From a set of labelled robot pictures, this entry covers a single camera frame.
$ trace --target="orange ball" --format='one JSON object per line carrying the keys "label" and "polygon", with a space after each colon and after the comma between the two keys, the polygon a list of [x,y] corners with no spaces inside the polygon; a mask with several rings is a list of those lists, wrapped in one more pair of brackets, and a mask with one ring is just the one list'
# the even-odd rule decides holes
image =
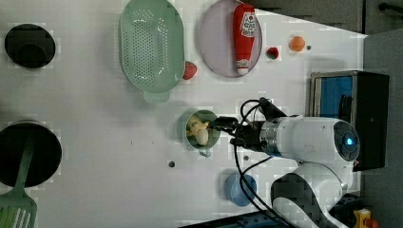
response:
{"label": "orange ball", "polygon": [[293,51],[302,51],[305,47],[305,41],[302,37],[296,36],[290,42],[290,49]]}

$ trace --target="pink plate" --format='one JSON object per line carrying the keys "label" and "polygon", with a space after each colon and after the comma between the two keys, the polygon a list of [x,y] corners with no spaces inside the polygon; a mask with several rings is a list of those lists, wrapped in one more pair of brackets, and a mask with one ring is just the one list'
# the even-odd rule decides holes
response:
{"label": "pink plate", "polygon": [[[232,25],[234,10],[240,4],[239,1],[220,0],[207,11],[201,22],[199,32],[201,55],[208,67],[221,76],[242,76],[237,71]],[[257,22],[249,70],[258,62],[261,46],[261,30]]]}

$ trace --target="blue object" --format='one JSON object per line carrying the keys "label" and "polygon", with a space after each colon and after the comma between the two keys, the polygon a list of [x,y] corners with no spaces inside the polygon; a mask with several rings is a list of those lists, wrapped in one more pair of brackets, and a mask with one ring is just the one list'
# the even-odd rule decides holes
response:
{"label": "blue object", "polygon": [[[258,189],[258,185],[254,178],[249,175],[244,176],[246,181],[251,185],[252,189],[256,192]],[[248,186],[243,182],[243,188],[246,191],[246,194],[253,200],[255,196],[249,190]],[[249,199],[243,194],[242,189],[240,188],[240,174],[232,174],[227,178],[224,184],[224,192],[225,196],[228,200],[234,202],[237,206],[247,206],[251,202]]]}
{"label": "blue object", "polygon": [[353,77],[323,78],[321,85],[320,116],[338,118],[341,96],[352,96]]}
{"label": "blue object", "polygon": [[352,139],[347,139],[347,144],[348,144],[348,145],[352,145],[352,144],[353,144],[353,140],[352,140]]}

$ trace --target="small red object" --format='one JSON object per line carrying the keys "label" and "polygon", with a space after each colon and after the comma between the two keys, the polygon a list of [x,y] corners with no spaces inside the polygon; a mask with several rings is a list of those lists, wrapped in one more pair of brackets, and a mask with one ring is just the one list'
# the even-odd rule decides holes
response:
{"label": "small red object", "polygon": [[365,226],[369,228],[379,228],[379,222],[375,219],[367,218],[365,219]]}
{"label": "small red object", "polygon": [[277,59],[278,58],[278,49],[276,47],[270,47],[267,50],[267,56],[270,59]]}
{"label": "small red object", "polygon": [[183,78],[185,80],[189,80],[195,76],[196,72],[198,71],[198,67],[191,62],[186,61],[184,66],[184,74]]}

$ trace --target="white table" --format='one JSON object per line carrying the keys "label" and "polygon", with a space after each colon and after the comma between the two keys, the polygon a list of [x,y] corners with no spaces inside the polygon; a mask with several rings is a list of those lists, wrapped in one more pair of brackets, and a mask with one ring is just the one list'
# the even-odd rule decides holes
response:
{"label": "white table", "polygon": [[[0,3],[0,45],[13,26],[33,23],[50,31],[58,47],[40,70],[16,66],[3,48],[0,55],[1,127],[44,122],[63,147],[57,174],[29,189],[38,203],[36,227],[177,227],[256,211],[222,194],[225,178],[236,170],[230,138],[222,134],[206,159],[182,143],[176,121],[189,108],[239,117],[242,102],[261,96],[287,114],[304,114],[311,72],[362,69],[365,36],[257,10],[259,63],[247,76],[224,78],[207,67],[196,45],[202,15],[215,1],[171,1],[184,23],[185,58],[199,71],[175,87],[166,104],[147,104],[120,68],[118,25],[127,0]],[[312,49],[290,53],[289,37],[300,34]],[[278,61],[265,56],[272,46],[281,47]],[[251,158],[241,161],[243,167],[265,158],[243,155]],[[270,205],[271,182],[296,163],[275,159],[263,166],[252,175]]]}

